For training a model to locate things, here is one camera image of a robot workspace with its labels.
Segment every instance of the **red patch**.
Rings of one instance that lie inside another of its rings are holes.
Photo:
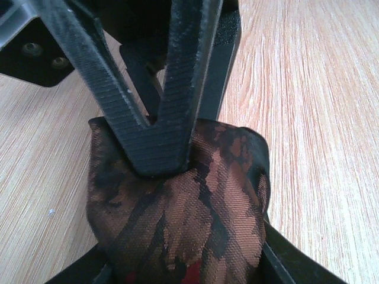
[[[136,281],[137,275],[136,272],[131,272],[128,276],[125,277],[125,284],[133,284]]]
[[[200,267],[201,260],[190,265],[181,284],[200,284]]]

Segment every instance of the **black and brown cloth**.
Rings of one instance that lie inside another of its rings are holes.
[[[198,120],[189,169],[143,178],[103,117],[89,125],[86,212],[98,245],[51,283],[260,282],[270,194],[262,136]]]

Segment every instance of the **brown fabric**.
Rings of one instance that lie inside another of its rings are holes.
[[[199,120],[190,169],[147,179],[104,118],[89,124],[87,217],[121,283],[251,283],[270,189],[259,134]]]

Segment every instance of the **wooden surface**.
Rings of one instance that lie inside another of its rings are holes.
[[[379,283],[378,2],[240,6],[220,120],[266,137],[273,225],[345,281]],[[52,89],[0,77],[0,283],[43,283],[95,244],[87,121],[99,114],[77,73]]]

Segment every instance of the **fabric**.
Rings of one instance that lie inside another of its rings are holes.
[[[87,217],[120,283],[254,283],[270,193],[259,134],[198,120],[189,170],[149,179],[104,118],[89,124]]]

